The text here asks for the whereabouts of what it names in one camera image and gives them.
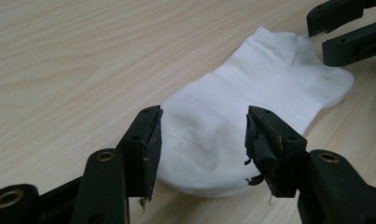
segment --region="sock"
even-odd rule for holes
[[[162,103],[158,178],[202,197],[244,192],[252,188],[245,179],[259,175],[255,164],[244,165],[248,107],[267,108],[303,134],[353,82],[318,60],[307,35],[258,28],[215,71]]]

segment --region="white sock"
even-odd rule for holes
[[[267,108],[304,133],[353,82],[350,73],[318,60],[307,35],[258,28],[215,71],[161,105],[158,178],[203,197],[243,192],[250,188],[245,179],[259,174],[253,163],[244,165],[248,107]]]

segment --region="wooden table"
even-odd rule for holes
[[[303,0],[0,0],[0,189],[42,194],[82,175],[86,159],[115,147],[138,111],[221,65],[259,26],[305,34]],[[376,8],[321,43],[376,21]],[[308,149],[342,154],[376,187],[376,57],[345,67],[355,84],[321,111]],[[229,198],[189,196],[157,182],[132,223],[300,223],[296,199],[262,184]]]

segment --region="wood grain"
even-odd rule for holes
[[[302,0],[0,0],[0,188],[40,193],[82,175],[89,155],[115,147],[136,113],[221,65],[259,26],[306,33],[320,2]],[[376,8],[320,45],[376,21]],[[308,148],[341,153],[376,187],[376,57],[345,67],[355,84],[321,111]],[[296,199],[260,185],[204,199],[158,182],[132,223],[300,223]]]

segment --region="metal ring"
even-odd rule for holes
[[[335,155],[332,155],[330,153],[326,153],[326,152],[321,152],[318,154],[319,158],[323,161],[327,161],[327,162],[339,162],[339,158]]]
[[[111,161],[114,158],[115,158],[115,153],[110,152],[110,151],[99,153],[96,157],[97,161]]]
[[[13,189],[11,191],[3,193],[0,196],[0,208],[9,207],[17,203],[22,198],[22,196],[24,196],[24,191],[22,191],[21,189]]]

